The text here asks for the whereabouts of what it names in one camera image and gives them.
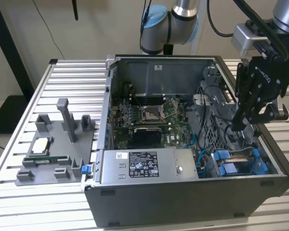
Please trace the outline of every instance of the green circuit board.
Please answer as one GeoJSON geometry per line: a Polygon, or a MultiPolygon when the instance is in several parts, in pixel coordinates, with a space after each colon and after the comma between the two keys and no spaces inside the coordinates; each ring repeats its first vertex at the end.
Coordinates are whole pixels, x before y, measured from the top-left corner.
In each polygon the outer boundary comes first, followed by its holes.
{"type": "MultiPolygon", "coordinates": [[[[161,141],[150,148],[176,147],[182,149],[186,144],[192,142],[184,103],[180,102],[179,98],[166,98],[162,105],[143,107],[122,102],[115,109],[117,108],[121,109],[121,118],[115,118],[116,122],[114,123],[115,149],[130,149],[129,142],[133,141],[135,128],[161,129],[161,141]]],[[[188,148],[195,152],[194,146],[188,148]]]]}

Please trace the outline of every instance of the gray 3d printed holder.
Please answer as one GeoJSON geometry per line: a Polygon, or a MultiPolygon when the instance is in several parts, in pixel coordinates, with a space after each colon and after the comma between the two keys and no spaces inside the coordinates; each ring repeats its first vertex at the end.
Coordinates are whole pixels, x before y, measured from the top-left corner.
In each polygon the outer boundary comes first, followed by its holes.
{"type": "Polygon", "coordinates": [[[89,115],[74,120],[67,106],[68,99],[58,100],[63,122],[50,121],[47,114],[38,116],[16,185],[80,182],[81,168],[90,160],[95,121],[89,115]]]}

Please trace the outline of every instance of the warning label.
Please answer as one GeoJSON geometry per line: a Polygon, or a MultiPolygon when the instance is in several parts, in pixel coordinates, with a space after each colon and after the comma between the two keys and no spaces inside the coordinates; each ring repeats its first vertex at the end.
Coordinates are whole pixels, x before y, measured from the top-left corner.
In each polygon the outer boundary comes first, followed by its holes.
{"type": "Polygon", "coordinates": [[[130,177],[158,177],[157,152],[130,153],[130,177]]]}

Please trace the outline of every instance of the black stand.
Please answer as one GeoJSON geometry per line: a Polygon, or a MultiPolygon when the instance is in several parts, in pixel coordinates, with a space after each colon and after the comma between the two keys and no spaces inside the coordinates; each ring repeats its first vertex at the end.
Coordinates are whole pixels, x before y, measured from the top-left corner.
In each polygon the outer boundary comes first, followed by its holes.
{"type": "Polygon", "coordinates": [[[0,108],[0,133],[8,134],[16,128],[34,89],[1,11],[0,47],[23,93],[23,96],[9,96],[0,108]]]}

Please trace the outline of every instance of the aluminum extrusion table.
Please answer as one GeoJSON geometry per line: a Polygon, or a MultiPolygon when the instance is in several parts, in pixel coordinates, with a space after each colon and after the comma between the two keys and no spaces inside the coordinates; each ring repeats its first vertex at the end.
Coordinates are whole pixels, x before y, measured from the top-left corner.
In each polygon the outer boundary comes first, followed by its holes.
{"type": "MultiPolygon", "coordinates": [[[[226,60],[236,75],[239,60],[226,60]]],[[[59,97],[67,97],[75,119],[90,114],[96,121],[92,156],[95,156],[105,89],[105,61],[58,61],[50,64],[19,125],[0,158],[0,231],[5,230],[103,230],[97,228],[81,192],[80,183],[17,187],[16,173],[22,165],[39,113],[62,120],[57,111],[59,97]]],[[[268,130],[289,160],[289,120],[267,124],[268,130]]],[[[266,200],[249,218],[176,225],[128,228],[129,231],[181,230],[289,230],[289,190],[266,200]]]]}

